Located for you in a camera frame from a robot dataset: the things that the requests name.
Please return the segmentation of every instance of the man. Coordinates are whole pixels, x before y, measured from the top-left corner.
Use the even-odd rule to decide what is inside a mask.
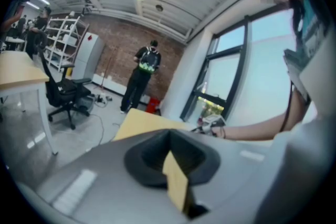
[[[22,35],[23,27],[25,26],[26,23],[26,17],[27,15],[24,15],[17,23],[17,34],[19,37],[21,37]]]
[[[48,17],[51,13],[51,9],[49,7],[45,7],[42,13],[42,16],[36,20],[33,27],[31,27],[27,34],[27,46],[26,52],[28,53],[29,57],[33,59],[33,54],[35,51],[35,38],[39,30],[44,31],[47,27]]]
[[[137,108],[151,75],[158,70],[161,63],[161,54],[156,50],[158,42],[151,41],[150,47],[142,47],[134,56],[133,60],[138,66],[133,70],[127,84],[126,93],[121,101],[120,112],[125,113],[132,103],[132,108]]]

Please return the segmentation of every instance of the large window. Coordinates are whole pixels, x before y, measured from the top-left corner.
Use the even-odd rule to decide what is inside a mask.
[[[295,50],[291,18],[278,5],[214,35],[181,118],[201,125],[230,113],[229,125],[245,125],[282,113],[290,86],[283,51]]]

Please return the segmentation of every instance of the window frame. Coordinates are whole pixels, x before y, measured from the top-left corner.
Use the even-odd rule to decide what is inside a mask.
[[[241,77],[243,75],[244,72],[244,66],[246,63],[246,58],[247,58],[247,51],[249,50],[249,47],[251,45],[251,41],[252,41],[252,36],[251,36],[251,24],[253,21],[258,20],[260,18],[266,17],[268,15],[271,15],[273,13],[282,11],[288,9],[288,5],[287,3],[281,3],[275,6],[272,6],[270,8],[264,9],[261,12],[258,12],[254,15],[251,16],[245,16],[243,20],[233,24],[232,26],[222,30],[221,32],[219,32],[218,34],[214,34],[212,37],[212,40],[210,42],[209,45],[209,49],[208,49],[208,54],[205,57],[205,60],[202,64],[201,70],[198,74],[197,80],[194,84],[193,90],[190,93],[190,96],[184,106],[184,109],[180,115],[180,118],[185,122],[186,121],[186,116],[188,115],[189,111],[190,111],[190,107],[192,105],[192,103],[194,102],[195,98],[201,97],[204,98],[210,102],[213,102],[214,104],[220,105],[222,107],[224,107],[223,112],[221,113],[221,116],[224,119],[227,119],[229,112],[232,108],[232,104],[234,102],[234,98],[236,96],[238,87],[239,87],[239,83],[241,81]],[[226,33],[235,30],[241,26],[245,26],[245,32],[244,32],[244,43],[233,47],[233,48],[229,48],[220,52],[215,52],[212,53],[213,51],[216,51],[217,47],[218,47],[218,43],[219,43],[219,39],[222,35],[225,35]],[[237,71],[236,71],[236,75],[234,78],[234,81],[232,83],[231,89],[229,91],[229,94],[227,96],[227,99],[221,99],[219,97],[216,96],[212,96],[206,93],[202,93],[200,91],[198,91],[198,87],[202,84],[204,77],[206,75],[207,72],[207,67],[209,65],[209,62],[211,60],[214,59],[218,59],[221,57],[226,57],[226,56],[230,56],[230,55],[234,55],[234,54],[240,54],[240,58],[239,58],[239,62],[238,62],[238,67],[237,67]]]

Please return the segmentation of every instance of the red container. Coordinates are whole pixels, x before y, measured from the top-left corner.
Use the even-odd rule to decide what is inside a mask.
[[[146,108],[146,112],[154,114],[156,112],[156,107],[158,107],[160,104],[160,101],[155,98],[150,98],[149,103]]]

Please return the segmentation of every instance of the shelving unit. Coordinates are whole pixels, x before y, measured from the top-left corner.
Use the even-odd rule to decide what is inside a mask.
[[[51,18],[47,25],[49,46],[46,47],[48,52],[45,55],[48,65],[56,67],[60,72],[62,65],[73,63],[88,27],[80,20],[80,16],[77,19]],[[70,37],[75,38],[76,42],[72,43]]]

